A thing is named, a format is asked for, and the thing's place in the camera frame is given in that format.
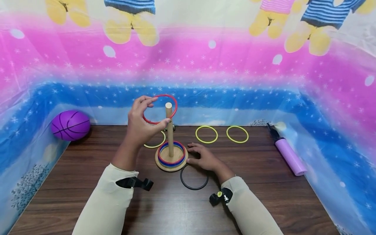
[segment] blue striped shirt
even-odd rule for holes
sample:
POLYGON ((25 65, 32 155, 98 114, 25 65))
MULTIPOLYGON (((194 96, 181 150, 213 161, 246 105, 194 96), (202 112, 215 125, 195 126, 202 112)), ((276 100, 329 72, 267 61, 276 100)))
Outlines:
POLYGON ((104 0, 105 6, 111 6, 131 14, 150 12, 155 14, 154 0, 104 0))
POLYGON ((339 29, 350 10, 354 13, 365 0, 344 0, 339 6, 333 5, 333 0, 309 0, 308 7, 302 16, 302 21, 316 26, 333 26, 339 29))

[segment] black clip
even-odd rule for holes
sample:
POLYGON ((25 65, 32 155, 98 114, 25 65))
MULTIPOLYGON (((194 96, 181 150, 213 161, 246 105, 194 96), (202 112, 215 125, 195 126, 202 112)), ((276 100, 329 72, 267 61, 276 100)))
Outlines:
POLYGON ((125 178, 116 181, 116 185, 122 188, 142 188, 146 191, 150 191, 150 189, 153 186, 153 181, 150 179, 145 179, 144 181, 141 181, 137 177, 132 177, 132 178, 125 178))
POLYGON ((216 194, 213 193, 209 197, 209 202, 212 206, 216 206, 221 202, 221 200, 223 200, 225 204, 227 205, 230 202, 231 198, 232 198, 232 191, 228 188, 223 188, 221 191, 217 192, 216 194))

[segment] table surface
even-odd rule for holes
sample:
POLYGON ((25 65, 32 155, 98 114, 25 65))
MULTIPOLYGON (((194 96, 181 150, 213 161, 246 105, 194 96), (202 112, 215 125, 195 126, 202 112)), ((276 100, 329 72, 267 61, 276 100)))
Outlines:
MULTIPOLYGON (((177 126, 174 140, 184 145, 198 142, 196 128, 177 126)), ((71 143, 10 234, 71 234, 126 129, 126 126, 93 126, 88 138, 71 143)), ((227 127, 215 129, 218 140, 206 146, 245 180, 285 235, 338 234, 305 177, 294 176, 286 165, 266 127, 245 127, 249 140, 244 144, 229 140, 227 127)), ((204 141, 215 137, 207 128, 200 129, 198 134, 204 141)), ((230 129, 229 134, 239 141, 246 137, 238 128, 230 129)), ((162 140, 159 133, 148 145, 157 145, 162 140)), ((209 174, 209 182, 202 190, 189 190, 182 185, 179 171, 168 173, 156 166, 155 151, 142 148, 139 153, 139 178, 149 178, 154 185, 149 192, 135 190, 122 234, 241 234, 224 205, 212 207, 209 203, 209 196, 219 189, 213 174, 209 174)), ((205 175, 206 172, 191 166, 183 174, 186 183, 193 187, 202 185, 205 175)))

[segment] cartoon print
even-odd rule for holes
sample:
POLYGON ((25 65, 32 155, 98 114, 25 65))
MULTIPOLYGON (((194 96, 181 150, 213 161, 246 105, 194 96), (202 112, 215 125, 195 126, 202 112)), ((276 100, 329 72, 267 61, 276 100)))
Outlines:
POLYGON ((336 32, 350 13, 369 14, 376 0, 309 0, 298 27, 285 41, 285 50, 298 51, 309 40, 309 52, 323 56, 330 47, 329 32, 336 32))
POLYGON ((88 27, 90 19, 85 0, 45 0, 47 14, 56 24, 63 25, 69 17, 80 27, 88 27))
POLYGON ((116 44, 130 40, 132 29, 145 46, 155 46, 159 34, 153 25, 154 0, 105 0, 109 20, 104 24, 107 37, 116 44))
POLYGON ((291 12, 298 13, 299 6, 295 0, 262 0, 260 10, 249 27, 252 36, 259 36, 267 27, 268 36, 272 39, 278 38, 286 24, 288 16, 291 12))

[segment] yellow ring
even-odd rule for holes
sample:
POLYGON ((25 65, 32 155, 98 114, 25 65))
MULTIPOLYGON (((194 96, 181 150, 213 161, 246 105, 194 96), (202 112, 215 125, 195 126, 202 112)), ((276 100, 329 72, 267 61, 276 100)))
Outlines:
POLYGON ((229 126, 229 128, 227 128, 226 134, 227 134, 227 137, 228 137, 231 141, 233 141, 233 142, 235 142, 235 143, 238 143, 238 144, 245 143, 245 142, 247 142, 248 139, 249 139, 248 132, 247 132, 243 127, 241 127, 241 126, 229 126), (246 138, 244 141, 237 141, 237 140, 232 139, 232 138, 229 136, 229 130, 230 130, 231 128, 233 128, 233 127, 236 127, 236 128, 242 129, 242 130, 247 134, 247 138, 246 138))
POLYGON ((149 149, 154 149, 154 148, 158 148, 159 146, 161 146, 166 141, 166 134, 163 131, 161 131, 161 133, 163 134, 163 137, 164 137, 162 143, 160 143, 156 146, 147 146, 146 144, 144 144, 144 146, 149 148, 149 149))
POLYGON ((200 142, 202 142, 202 143, 204 143, 204 144, 212 144, 212 143, 214 143, 214 142, 218 139, 218 132, 217 132, 214 128, 212 128, 211 126, 200 126, 199 128, 196 129, 196 138, 197 138, 200 142), (210 128, 210 129, 212 129, 212 130, 215 132, 215 134, 216 134, 217 136, 215 137, 215 139, 214 139, 213 141, 209 141, 209 142, 207 142, 207 141, 203 141, 203 140, 201 140, 201 139, 198 137, 198 135, 197 135, 197 131, 200 130, 201 128, 203 128, 203 127, 210 128))

